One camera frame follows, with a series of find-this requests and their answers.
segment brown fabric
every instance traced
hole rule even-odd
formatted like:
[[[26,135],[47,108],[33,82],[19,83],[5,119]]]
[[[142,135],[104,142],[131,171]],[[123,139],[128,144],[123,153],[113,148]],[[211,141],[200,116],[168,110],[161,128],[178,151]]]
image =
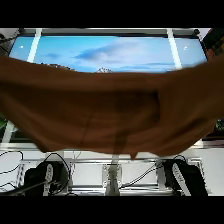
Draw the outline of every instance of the brown fabric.
[[[224,117],[224,59],[164,74],[81,73],[0,57],[0,111],[42,151],[179,153]]]

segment brown towel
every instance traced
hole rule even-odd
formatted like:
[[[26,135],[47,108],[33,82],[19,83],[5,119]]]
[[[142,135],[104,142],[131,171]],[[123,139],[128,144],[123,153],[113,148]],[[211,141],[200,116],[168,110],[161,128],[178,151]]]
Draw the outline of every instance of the brown towel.
[[[224,58],[163,74],[81,73],[0,57],[0,112],[42,152],[177,154],[224,117]]]

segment sky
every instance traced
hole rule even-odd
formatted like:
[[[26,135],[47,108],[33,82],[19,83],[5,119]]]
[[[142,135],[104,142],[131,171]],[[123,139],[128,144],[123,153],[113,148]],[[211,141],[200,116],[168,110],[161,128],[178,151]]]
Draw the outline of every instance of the sky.
[[[206,60],[197,39],[175,38],[183,67]],[[18,37],[10,57],[27,60],[33,37]],[[163,37],[44,36],[34,63],[60,64],[81,72],[166,72],[175,69],[169,40]]]

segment white vertical strip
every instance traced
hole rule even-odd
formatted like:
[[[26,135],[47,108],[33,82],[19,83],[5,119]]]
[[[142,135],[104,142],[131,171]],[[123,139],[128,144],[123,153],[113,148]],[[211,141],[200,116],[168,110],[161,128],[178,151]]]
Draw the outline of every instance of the white vertical strip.
[[[177,45],[176,45],[175,39],[173,37],[172,28],[166,28],[166,30],[167,30],[168,40],[170,42],[170,47],[171,47],[173,60],[174,60],[176,69],[181,69],[182,66],[181,66],[181,62],[180,62],[180,58],[179,58],[179,54],[178,54],[178,50],[177,50]]]
[[[28,62],[33,62],[33,60],[34,60],[34,57],[35,57],[36,51],[37,51],[37,46],[38,46],[38,43],[39,43],[39,40],[40,40],[40,37],[41,37],[41,31],[42,31],[42,28],[36,28],[36,34],[35,34],[35,37],[33,39],[33,42],[32,42],[31,48],[30,48],[29,56],[27,58]],[[3,148],[4,148],[4,150],[7,150],[8,146],[3,147],[2,143],[9,143],[10,142],[13,129],[14,129],[14,124],[11,123],[10,121],[8,121],[6,129],[5,129],[4,136],[2,138],[0,150],[3,150]]]

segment blue sky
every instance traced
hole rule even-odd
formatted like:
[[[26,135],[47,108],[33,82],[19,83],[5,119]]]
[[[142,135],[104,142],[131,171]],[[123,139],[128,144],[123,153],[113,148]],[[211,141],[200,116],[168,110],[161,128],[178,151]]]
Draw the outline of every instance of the blue sky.
[[[27,60],[33,37],[17,38],[10,56]],[[206,60],[196,39],[176,38],[181,63]],[[35,63],[61,64],[82,72],[101,67],[121,72],[166,72],[175,69],[169,40],[162,37],[41,37]]]

